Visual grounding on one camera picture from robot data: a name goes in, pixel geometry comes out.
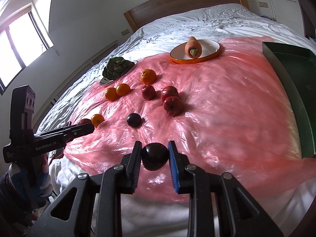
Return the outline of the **left hand blue glove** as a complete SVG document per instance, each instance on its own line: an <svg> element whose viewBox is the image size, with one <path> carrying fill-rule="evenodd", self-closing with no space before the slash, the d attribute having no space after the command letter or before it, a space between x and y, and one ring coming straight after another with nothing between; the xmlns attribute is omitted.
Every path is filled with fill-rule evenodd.
<svg viewBox="0 0 316 237"><path fill-rule="evenodd" d="M38 207L43 207L46 200L53 192L51 177L49 175L48 156L46 153L36 157L40 166L33 175L25 165L12 163L8 170L10 183L23 200Z"/></svg>

